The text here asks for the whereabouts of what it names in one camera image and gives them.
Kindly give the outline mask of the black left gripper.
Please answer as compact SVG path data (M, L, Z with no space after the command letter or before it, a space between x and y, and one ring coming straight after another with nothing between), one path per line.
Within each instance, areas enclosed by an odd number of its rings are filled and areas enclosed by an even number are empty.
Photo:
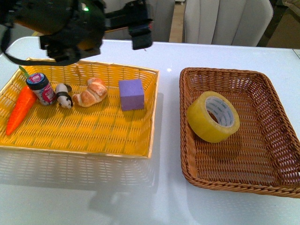
M140 50L152 46L152 10L145 0L134 0L117 11L105 14L105 31L114 32L127 28L132 40L132 49Z

